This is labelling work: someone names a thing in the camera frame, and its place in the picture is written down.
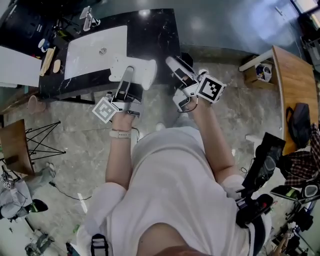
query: drain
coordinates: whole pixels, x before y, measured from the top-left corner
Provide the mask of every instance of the drain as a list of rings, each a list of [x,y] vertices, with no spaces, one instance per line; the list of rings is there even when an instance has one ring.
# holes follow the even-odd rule
[[[107,52],[107,48],[101,48],[101,49],[99,50],[99,54],[100,54],[100,55],[105,55],[106,52]]]

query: black cable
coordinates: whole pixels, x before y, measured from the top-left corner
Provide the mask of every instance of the black cable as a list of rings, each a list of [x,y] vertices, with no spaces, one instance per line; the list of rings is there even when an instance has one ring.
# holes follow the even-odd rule
[[[240,171],[245,174],[245,177],[247,176],[248,172],[250,171],[250,168],[251,168],[251,165],[252,165],[252,160],[254,160],[254,159],[255,159],[255,158],[252,158],[252,159],[251,159],[249,170],[247,170],[247,169],[244,168],[244,167],[241,167],[241,168],[240,168]]]
[[[194,106],[193,109],[189,109],[189,110],[187,110],[187,111],[179,111],[179,110],[177,110],[178,113],[189,113],[189,112],[191,112],[191,111],[194,111],[194,110],[196,109],[196,107],[198,106],[198,101],[199,101],[199,97],[198,97],[198,95],[197,95],[197,96],[196,96],[196,103],[195,103],[195,106]]]
[[[138,142],[139,139],[140,139],[140,131],[139,131],[137,128],[135,128],[135,127],[132,127],[132,129],[134,129],[134,130],[136,130],[136,131],[138,132],[138,135],[137,135],[137,137],[136,137],[136,142]]]
[[[265,251],[265,255],[268,256],[268,253],[267,253],[267,248],[265,246],[263,246],[264,248],[264,251]]]
[[[26,201],[27,201],[27,197],[25,197],[18,189],[16,189],[16,191],[24,197],[24,202],[23,202],[23,204],[21,205],[20,209],[15,213],[14,216],[16,216],[16,215],[18,214],[18,212],[21,211],[22,207],[24,207],[24,204],[25,204]]]
[[[91,196],[89,196],[89,197],[87,197],[87,198],[85,198],[85,199],[78,199],[78,198],[72,197],[72,196],[67,195],[66,193],[62,192],[62,191],[56,186],[56,184],[54,184],[52,181],[50,181],[49,184],[50,184],[52,187],[55,187],[61,194],[64,194],[66,197],[72,198],[72,199],[74,199],[74,200],[85,201],[85,200],[88,200],[89,198],[92,197],[92,195],[91,195]]]
[[[13,173],[15,176],[16,176],[16,178],[13,180],[13,181],[16,181],[16,180],[21,180],[22,178],[18,175],[18,174],[16,174],[13,170],[3,170],[3,172],[4,173]]]

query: hand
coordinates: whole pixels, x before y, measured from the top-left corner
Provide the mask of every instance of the hand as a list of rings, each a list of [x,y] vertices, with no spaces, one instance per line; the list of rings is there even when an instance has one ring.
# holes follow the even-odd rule
[[[202,98],[202,97],[199,97],[198,96],[198,105],[196,106],[197,104],[197,97],[191,97],[191,101],[187,104],[187,107],[192,110],[194,109],[192,112],[195,114],[197,112],[203,112],[205,111],[206,109],[210,109],[211,108],[211,104],[208,100]]]
[[[132,128],[135,116],[126,111],[115,113],[112,118],[112,129],[115,131],[128,132]]]

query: white sink basin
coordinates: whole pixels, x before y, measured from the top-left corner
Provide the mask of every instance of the white sink basin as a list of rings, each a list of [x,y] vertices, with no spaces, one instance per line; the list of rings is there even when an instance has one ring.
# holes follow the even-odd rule
[[[71,41],[64,79],[110,69],[114,54],[127,56],[127,26],[102,30]]]

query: backpack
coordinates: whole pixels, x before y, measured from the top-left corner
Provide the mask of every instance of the backpack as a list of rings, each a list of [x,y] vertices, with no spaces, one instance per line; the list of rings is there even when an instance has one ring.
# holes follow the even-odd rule
[[[292,140],[298,149],[305,148],[310,139],[311,130],[309,105],[306,103],[297,103],[294,110],[288,107],[285,117]]]

